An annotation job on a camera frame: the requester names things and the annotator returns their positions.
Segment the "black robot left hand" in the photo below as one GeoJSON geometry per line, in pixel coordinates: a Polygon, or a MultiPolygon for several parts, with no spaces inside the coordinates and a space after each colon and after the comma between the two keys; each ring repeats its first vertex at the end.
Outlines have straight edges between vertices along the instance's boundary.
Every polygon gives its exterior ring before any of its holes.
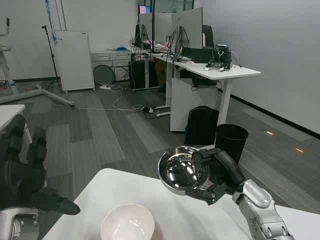
{"type": "Polygon", "coordinates": [[[0,207],[1,209],[27,207],[77,215],[80,207],[45,186],[47,172],[46,132],[36,128],[28,146],[26,163],[21,162],[26,119],[16,115],[0,136],[0,207]]]}

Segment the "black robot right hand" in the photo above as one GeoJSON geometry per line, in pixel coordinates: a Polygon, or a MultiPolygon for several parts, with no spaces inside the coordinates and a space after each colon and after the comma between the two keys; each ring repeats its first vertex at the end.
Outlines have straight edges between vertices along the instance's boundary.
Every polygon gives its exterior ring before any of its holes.
{"type": "Polygon", "coordinates": [[[219,148],[198,150],[192,154],[191,160],[199,182],[187,189],[185,194],[209,206],[225,194],[232,195],[246,180],[236,160],[219,148]]]}

